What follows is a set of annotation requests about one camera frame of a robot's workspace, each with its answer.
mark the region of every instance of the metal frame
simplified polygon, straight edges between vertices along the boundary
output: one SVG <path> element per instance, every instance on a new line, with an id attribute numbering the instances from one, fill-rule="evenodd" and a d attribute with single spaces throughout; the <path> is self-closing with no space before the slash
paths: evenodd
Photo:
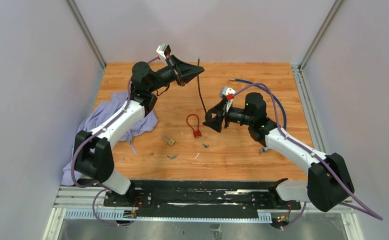
<path id="1" fill-rule="evenodd" d="M 83 16 L 80 13 L 80 10 L 77 7 L 77 4 L 74 0 L 65 0 L 66 4 L 69 7 L 69 10 L 71 11 L 72 15 L 75 18 L 76 23 L 78 24 L 79 28 L 81 29 L 82 34 L 84 35 L 85 39 L 87 40 L 88 45 L 90 46 L 91 50 L 94 53 L 94 56 L 96 57 L 97 61 L 99 62 L 99 65 L 105 69 L 106 68 L 106 61 L 103 58 L 101 51 L 99 50 L 98 46 L 96 45 L 95 40 L 93 39 L 92 34 L 89 31 L 89 28 L 86 25 L 86 22 L 84 22 Z"/>
<path id="2" fill-rule="evenodd" d="M 87 43 L 89 44 L 91 50 L 93 51 L 95 57 L 97 58 L 97 61 L 99 62 L 100 66 L 105 69 L 106 68 L 106 62 L 96 45 L 76 3 L 74 0 L 65 0 L 67 3 L 71 13 L 73 14 L 78 26 L 80 27 L 84 37 L 87 40 Z M 312 139 L 312 143 L 314 147 L 320 151 L 325 152 L 326 151 L 326 143 L 325 140 L 321 134 L 321 126 L 320 122 L 317 119 L 317 113 L 315 112 L 314 103 L 310 98 L 310 89 L 308 87 L 308 81 L 305 78 L 304 75 L 304 69 L 306 65 L 308 64 L 310 58 L 312 57 L 314 51 L 316 50 L 317 46 L 319 45 L 321 39 L 323 38 L 324 34 L 328 30 L 331 22 L 335 18 L 338 10 L 340 9 L 341 5 L 343 4 L 344 0 L 335 0 L 333 6 L 331 7 L 329 13 L 327 14 L 324 22 L 322 23 L 319 31 L 317 32 L 314 40 L 312 41 L 311 45 L 309 46 L 308 50 L 306 51 L 302 62 L 300 65 L 292 65 L 292 72 L 293 76 L 296 82 L 296 86 L 298 89 L 300 101 L 303 107 L 303 111 L 305 114 L 306 122 L 310 131 L 310 136 Z M 77 187 L 67 187 L 67 186 L 61 186 L 56 201 L 54 203 L 49 222 L 47 224 L 43 239 L 44 240 L 57 240 L 63 219 L 65 217 L 67 208 L 70 209 L 91 209 L 94 196 L 98 193 L 99 188 L 98 187 L 87 187 L 85 189 L 80 189 Z M 98 200 L 96 201 L 96 207 L 99 209 L 104 208 L 109 210 L 128 210 L 128 207 L 104 207 L 103 201 L 105 198 L 105 194 L 102 194 L 99 196 Z M 307 204 L 306 211 L 309 213 L 321 213 L 318 209 L 316 209 L 311 203 Z M 344 206 L 337 206 L 333 208 L 330 213 L 340 213 L 341 217 L 343 219 L 344 228 L 347 234 L 347 237 L 349 240 L 363 240 L 363 234 L 361 232 L 361 228 L 358 223 L 357 216 L 355 214 L 355 211 L 353 209 L 344 207 Z"/>
<path id="3" fill-rule="evenodd" d="M 305 53 L 305 56 L 302 59 L 302 62 L 299 65 L 299 69 L 301 71 L 305 69 L 305 66 L 308 64 L 311 56 L 313 55 L 315 49 L 320 43 L 321 38 L 323 38 L 323 35 L 326 33 L 327 29 L 329 28 L 330 24 L 332 23 L 333 19 L 335 18 L 336 14 L 338 13 L 344 1 L 345 0 L 335 0 L 335 2 L 333 3 L 333 6 L 331 7 L 330 11 L 325 17 L 324 22 L 322 22 L 321 27 L 319 28 L 314 40 L 312 41 L 311 45 L 309 46 L 308 50 Z"/>
<path id="4" fill-rule="evenodd" d="M 299 93 L 300 103 L 302 104 L 305 114 L 306 123 L 308 125 L 309 134 L 311 136 L 314 148 L 319 151 L 326 152 L 326 143 L 321 135 L 321 127 L 317 119 L 314 103 L 311 101 L 309 87 L 304 79 L 298 65 L 292 65 L 293 77 L 296 82 L 297 91 Z"/>

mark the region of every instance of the wooden surface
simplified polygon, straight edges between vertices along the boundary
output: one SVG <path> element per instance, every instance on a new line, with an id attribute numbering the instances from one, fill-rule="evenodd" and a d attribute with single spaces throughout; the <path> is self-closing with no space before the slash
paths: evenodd
<path id="1" fill-rule="evenodd" d="M 111 93 L 124 91 L 131 76 L 133 63 L 108 63 L 96 106 L 110 101 Z M 153 70 L 162 68 L 161 62 L 151 64 Z M 200 88 L 206 109 L 216 105 L 218 94 L 224 85 L 236 91 L 245 87 L 242 82 L 229 81 L 241 78 L 265 83 L 281 101 L 287 114 L 287 131 L 308 145 L 312 145 L 298 90 L 288 63 L 201 63 L 205 72 L 200 75 Z M 245 95 L 261 92 L 267 103 L 268 116 L 275 120 L 270 97 L 256 87 L 238 95 L 233 106 L 242 108 Z M 261 145 L 251 139 L 248 127 L 231 123 L 221 133 L 203 126 L 204 111 L 199 99 L 196 78 L 186 86 L 175 82 L 167 92 L 158 97 L 154 107 L 159 122 L 152 132 L 146 132 L 133 140 L 138 154 L 134 154 L 127 142 L 119 142 L 113 148 L 115 169 L 127 178 L 143 179 L 197 179 L 197 180 L 279 180 L 290 178 L 305 180 L 307 176 L 294 163 L 271 150 L 259 154 Z M 200 119 L 202 138 L 195 139 L 186 124 L 189 114 Z M 196 125 L 196 117 L 189 118 Z M 176 140 L 168 145 L 161 136 L 166 134 Z M 171 160 L 167 157 L 177 155 Z"/>

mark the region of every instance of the crumpled cloth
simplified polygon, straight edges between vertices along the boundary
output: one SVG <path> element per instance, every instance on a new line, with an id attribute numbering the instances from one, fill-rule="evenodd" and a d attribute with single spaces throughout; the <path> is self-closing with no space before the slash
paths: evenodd
<path id="1" fill-rule="evenodd" d="M 114 113 L 116 113 L 126 102 L 128 93 L 127 91 L 112 93 L 110 95 L 112 101 L 104 101 L 101 102 L 94 112 L 90 114 L 78 127 L 78 131 L 84 130 L 86 132 L 91 131 L 94 128 L 97 128 L 106 120 L 108 120 Z M 129 131 L 127 131 L 119 141 L 125 142 L 127 141 L 133 152 L 137 154 L 136 150 L 133 147 L 132 140 L 133 137 L 139 136 L 144 132 L 152 131 L 156 124 L 158 123 L 158 119 L 155 116 L 154 111 L 152 110 L 145 118 L 136 122 Z M 81 178 L 82 174 L 75 171 L 75 178 L 78 180 Z M 74 185 L 73 180 L 71 178 L 71 161 L 63 168 L 63 177 L 62 177 L 62 185 L 72 186 Z"/>

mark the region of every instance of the purple cable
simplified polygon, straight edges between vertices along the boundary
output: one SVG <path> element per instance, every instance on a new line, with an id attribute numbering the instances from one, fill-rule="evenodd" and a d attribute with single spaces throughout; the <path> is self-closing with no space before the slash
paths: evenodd
<path id="1" fill-rule="evenodd" d="M 286 138 L 287 140 L 289 140 L 290 142 L 294 143 L 295 145 L 297 145 L 298 147 L 300 147 L 301 149 L 305 150 L 308 154 L 312 154 L 313 151 L 310 150 L 309 148 L 305 147 L 303 144 L 301 144 L 300 142 L 296 141 L 295 139 L 289 137 L 289 136 L 286 136 L 286 134 L 282 131 L 281 129 L 281 126 L 280 126 L 280 123 L 279 123 L 279 115 L 277 114 L 277 106 L 276 106 L 276 100 L 274 99 L 274 95 L 272 94 L 270 88 L 268 88 L 267 85 L 265 85 L 264 83 L 262 82 L 256 82 L 256 83 L 252 83 L 244 88 L 242 88 L 241 90 L 237 91 L 236 93 L 233 94 L 233 97 L 237 96 L 238 94 L 240 94 L 241 92 L 243 92 L 244 90 L 252 87 L 252 86 L 262 86 L 264 87 L 265 89 L 268 90 L 268 94 L 271 96 L 271 100 L 272 100 L 272 105 L 274 107 L 274 114 L 275 114 L 275 122 L 277 123 L 277 128 L 278 128 L 278 131 L 280 132 L 280 134 Z M 347 207 L 351 207 L 353 209 L 356 209 L 356 210 L 359 210 L 367 215 L 370 215 L 371 217 L 373 218 L 376 218 L 378 220 L 383 220 L 383 217 L 378 215 L 375 211 L 373 211 L 371 208 L 369 208 L 367 205 L 365 205 L 365 203 L 363 203 L 354 193 L 351 192 L 351 190 L 342 182 L 342 180 L 339 178 L 339 176 L 335 173 L 335 171 L 333 171 L 333 169 L 324 161 L 324 159 L 322 159 L 320 156 L 318 156 L 318 154 L 313 154 L 313 157 L 316 158 L 320 163 L 322 163 L 322 165 L 328 170 L 328 172 L 334 177 L 334 179 L 336 179 L 336 181 L 340 184 L 340 186 L 343 188 L 343 190 L 345 190 L 347 192 L 347 194 L 349 194 L 349 196 L 351 196 L 361 207 L 363 207 L 364 209 L 361 209 L 359 207 L 356 207 L 356 206 L 353 206 L 353 205 L 350 205 L 350 204 L 346 204 L 346 203 L 341 203 L 341 205 L 343 206 L 347 206 Z"/>
<path id="2" fill-rule="evenodd" d="M 101 190 L 100 192 L 97 193 L 97 195 L 94 197 L 94 201 L 93 201 L 93 204 L 91 205 L 91 209 L 93 210 L 93 214 L 94 214 L 94 217 L 99 221 L 101 222 L 102 224 L 106 225 L 106 226 L 110 226 L 110 227 L 124 227 L 124 226 L 128 226 L 132 223 L 134 223 L 134 221 L 132 222 L 129 222 L 129 223 L 110 223 L 110 222 L 107 222 L 107 221 L 104 221 L 102 219 L 100 219 L 100 217 L 98 216 L 98 214 L 96 213 L 96 209 L 95 209 L 95 205 L 96 205 L 96 199 L 98 199 L 99 195 L 103 192 L 105 192 L 106 189 L 103 189 Z"/>
<path id="3" fill-rule="evenodd" d="M 152 63 L 153 61 L 159 59 L 159 57 L 155 57 L 153 58 L 152 60 L 148 61 L 147 63 L 150 64 Z M 103 129 L 107 129 L 111 124 L 113 124 L 119 117 L 121 117 L 122 114 L 124 114 L 128 108 L 128 106 L 130 105 L 130 86 L 131 86 L 131 78 L 128 80 L 128 83 L 127 83 L 127 101 L 126 101 L 126 104 L 124 106 L 124 109 L 121 110 L 111 121 L 109 121 L 108 123 L 106 123 L 106 125 L 100 129 L 99 131 L 93 133 L 90 137 L 88 137 L 85 141 L 83 141 L 78 147 L 77 149 L 75 150 L 74 152 L 74 155 L 72 156 L 72 162 L 71 162 L 71 179 L 72 179 L 72 182 L 74 183 L 75 186 L 81 188 L 81 189 L 84 189 L 84 188 L 87 188 L 87 187 L 90 187 L 92 186 L 93 184 L 95 184 L 97 181 L 94 180 L 94 181 L 91 181 L 85 185 L 81 185 L 77 182 L 77 179 L 75 177 L 75 163 L 77 161 L 77 156 L 78 154 L 80 153 L 81 149 L 83 149 L 83 147 L 88 143 L 90 142 L 92 139 L 94 139 L 95 137 L 97 137 L 99 134 L 103 133 L 104 130 Z"/>
<path id="4" fill-rule="evenodd" d="M 305 209 L 307 209 L 307 202 L 303 203 L 303 207 L 302 207 L 302 210 L 300 211 L 299 215 L 297 215 L 297 217 L 293 221 L 290 221 L 289 224 L 287 224 L 286 226 L 283 226 L 282 228 L 286 229 L 286 228 L 292 226 L 294 223 L 296 223 L 296 221 L 298 221 L 302 217 L 302 214 L 304 214 Z"/>

